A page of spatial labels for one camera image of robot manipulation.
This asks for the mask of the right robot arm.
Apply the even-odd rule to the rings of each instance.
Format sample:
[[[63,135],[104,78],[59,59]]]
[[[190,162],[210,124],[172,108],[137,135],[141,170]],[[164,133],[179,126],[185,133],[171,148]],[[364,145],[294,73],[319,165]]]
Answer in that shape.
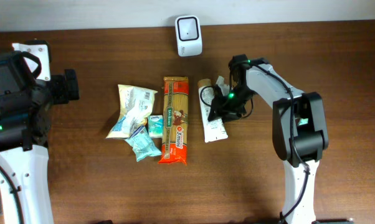
[[[285,81],[265,58],[235,55],[228,64],[229,91],[214,87],[209,121],[243,119],[255,95],[272,109],[272,142],[285,171],[285,202],[280,223],[316,223],[315,176],[329,145],[323,100]]]

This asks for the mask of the green Kleenex tissue pack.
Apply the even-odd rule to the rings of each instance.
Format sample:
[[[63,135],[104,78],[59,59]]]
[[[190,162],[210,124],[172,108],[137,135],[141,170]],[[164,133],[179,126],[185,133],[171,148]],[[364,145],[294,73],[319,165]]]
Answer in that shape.
[[[151,138],[163,137],[163,116],[151,115],[148,117],[148,133]]]

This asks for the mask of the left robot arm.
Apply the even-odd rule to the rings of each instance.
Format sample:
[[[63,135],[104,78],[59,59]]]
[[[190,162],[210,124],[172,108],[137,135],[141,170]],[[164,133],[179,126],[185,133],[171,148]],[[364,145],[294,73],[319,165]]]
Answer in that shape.
[[[75,70],[39,79],[42,60],[0,54],[0,212],[6,223],[53,223],[49,196],[49,110],[80,98]]]

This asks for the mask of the white cream tube gold cap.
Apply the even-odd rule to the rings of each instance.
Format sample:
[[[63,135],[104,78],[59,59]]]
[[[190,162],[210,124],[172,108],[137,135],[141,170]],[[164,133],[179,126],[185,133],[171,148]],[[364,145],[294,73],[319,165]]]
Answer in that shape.
[[[204,142],[214,142],[227,139],[228,135],[224,124],[220,118],[209,121],[208,117],[211,111],[211,103],[214,99],[214,89],[210,79],[202,79],[198,81],[199,103],[202,116],[202,124],[204,129]]]

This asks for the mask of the small teal snack bag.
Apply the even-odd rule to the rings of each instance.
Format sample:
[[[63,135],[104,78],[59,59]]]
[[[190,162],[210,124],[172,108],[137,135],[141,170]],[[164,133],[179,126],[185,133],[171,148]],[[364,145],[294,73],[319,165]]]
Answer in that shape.
[[[155,146],[153,140],[150,138],[145,126],[140,126],[128,139],[125,139],[125,141],[132,147],[137,162],[146,157],[162,155],[162,152]]]

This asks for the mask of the cream white snack bag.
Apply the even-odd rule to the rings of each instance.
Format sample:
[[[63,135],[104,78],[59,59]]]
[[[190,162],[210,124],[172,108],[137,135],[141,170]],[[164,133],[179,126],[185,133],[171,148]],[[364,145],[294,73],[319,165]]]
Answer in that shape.
[[[147,123],[147,117],[153,112],[156,90],[148,88],[118,85],[120,98],[120,116],[111,128],[107,139],[127,139]]]

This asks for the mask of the orange spaghetti pasta pack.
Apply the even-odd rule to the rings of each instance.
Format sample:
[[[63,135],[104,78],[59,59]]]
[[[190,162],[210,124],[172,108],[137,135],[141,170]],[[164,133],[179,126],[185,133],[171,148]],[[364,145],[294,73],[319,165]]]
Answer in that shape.
[[[186,163],[188,149],[187,77],[164,77],[163,137],[160,164]]]

